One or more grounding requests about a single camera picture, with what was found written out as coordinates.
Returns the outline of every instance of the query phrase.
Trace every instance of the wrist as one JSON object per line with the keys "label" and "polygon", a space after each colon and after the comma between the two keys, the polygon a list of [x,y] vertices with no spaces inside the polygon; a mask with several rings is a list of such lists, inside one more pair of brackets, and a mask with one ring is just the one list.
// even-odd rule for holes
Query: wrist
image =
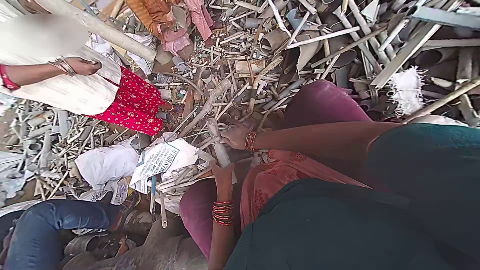
{"label": "wrist", "polygon": [[233,186],[230,185],[228,188],[218,188],[216,192],[216,201],[217,202],[226,202],[232,200],[232,191]]}

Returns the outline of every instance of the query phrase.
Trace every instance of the dark green clothing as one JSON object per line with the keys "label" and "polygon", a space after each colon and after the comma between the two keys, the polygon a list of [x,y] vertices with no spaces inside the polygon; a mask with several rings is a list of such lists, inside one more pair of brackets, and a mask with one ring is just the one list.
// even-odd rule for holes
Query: dark green clothing
{"label": "dark green clothing", "polygon": [[[373,143],[366,167],[390,194],[294,181],[245,228],[226,269],[438,270],[477,263],[465,254],[480,256],[478,129],[395,128]],[[454,253],[460,259],[452,263]]]}

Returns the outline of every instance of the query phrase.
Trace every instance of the pipe scrap pile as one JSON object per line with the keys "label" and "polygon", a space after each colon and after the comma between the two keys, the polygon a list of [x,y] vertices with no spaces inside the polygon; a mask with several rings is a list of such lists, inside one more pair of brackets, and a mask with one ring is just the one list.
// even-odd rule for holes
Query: pipe scrap pile
{"label": "pipe scrap pile", "polygon": [[[436,110],[450,117],[448,123],[480,123],[475,2],[210,0],[205,5],[224,27],[213,30],[213,42],[192,38],[193,55],[174,60],[174,73],[151,81],[172,103],[184,105],[182,121],[169,130],[222,167],[229,157],[215,130],[239,123],[267,130],[270,113],[284,109],[303,85],[322,79],[342,87],[376,121],[408,122]],[[175,81],[159,83],[163,76]],[[198,179],[193,176],[203,169],[185,167],[178,175]],[[167,196],[186,190],[156,185],[167,186],[162,190]]]}
{"label": "pipe scrap pile", "polygon": [[14,197],[26,181],[35,180],[34,195],[42,200],[58,196],[78,199],[92,187],[82,179],[75,159],[86,151],[108,147],[131,136],[129,129],[119,132],[100,120],[40,102],[20,100],[14,111],[17,117],[6,135],[10,137],[6,143],[9,151],[1,152],[15,155],[9,163],[1,162],[2,180],[10,179],[16,187],[7,192],[7,198]]}

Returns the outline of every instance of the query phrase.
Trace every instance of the red floral skirt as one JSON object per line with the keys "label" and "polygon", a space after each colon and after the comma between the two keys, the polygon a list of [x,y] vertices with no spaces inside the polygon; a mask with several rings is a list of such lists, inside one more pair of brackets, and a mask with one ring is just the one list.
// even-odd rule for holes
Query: red floral skirt
{"label": "red floral skirt", "polygon": [[124,67],[120,85],[112,105],[92,118],[117,124],[147,135],[156,135],[162,129],[162,119],[156,117],[159,105],[165,105],[160,92]]}

